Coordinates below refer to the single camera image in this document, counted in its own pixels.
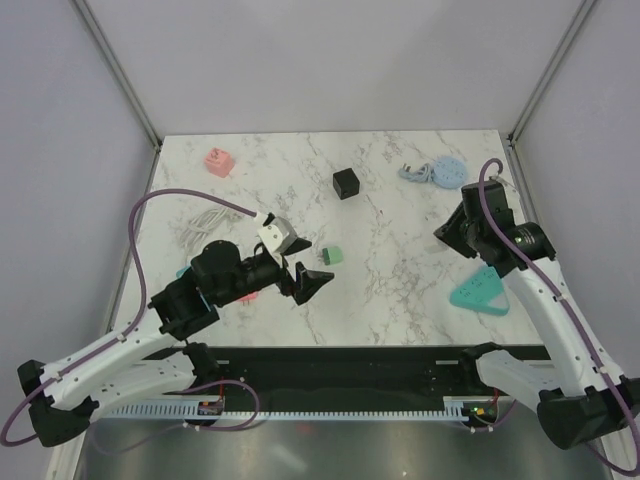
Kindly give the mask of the blue round power strip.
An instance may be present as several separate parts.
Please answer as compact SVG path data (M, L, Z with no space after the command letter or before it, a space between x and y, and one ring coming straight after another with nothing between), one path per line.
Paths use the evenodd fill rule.
M451 156L438 157L432 170L432 181L444 189L458 189L462 187L468 178L466 164Z

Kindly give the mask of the green plug adapter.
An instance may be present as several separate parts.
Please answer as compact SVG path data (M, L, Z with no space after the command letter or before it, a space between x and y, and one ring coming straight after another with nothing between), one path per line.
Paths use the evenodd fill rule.
M336 265L344 260L344 254L340 247L329 246L321 251L321 257L326 266Z

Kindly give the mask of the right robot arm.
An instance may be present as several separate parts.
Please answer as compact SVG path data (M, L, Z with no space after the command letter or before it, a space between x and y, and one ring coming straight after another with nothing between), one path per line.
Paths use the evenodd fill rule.
M525 308L554 369L544 374L487 342L463 352L460 386L473 394L490 387L511 396L536 413L563 450L630 426L639 413L639 381L623 373L586 325L542 228L516 223L496 181L466 185L461 196L436 238L496 270Z

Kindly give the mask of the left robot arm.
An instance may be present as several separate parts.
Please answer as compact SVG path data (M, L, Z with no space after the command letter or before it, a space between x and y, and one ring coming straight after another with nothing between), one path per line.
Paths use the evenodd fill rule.
M287 256L309 248L310 241L270 239L247 258L230 241L209 243L180 277L144 299L125 327L59 361L22 364L18 377L34 439L58 446L121 406L215 389L218 362L205 344L188 339L217 322L220 308L270 286L302 305L334 278L302 263L288 268Z

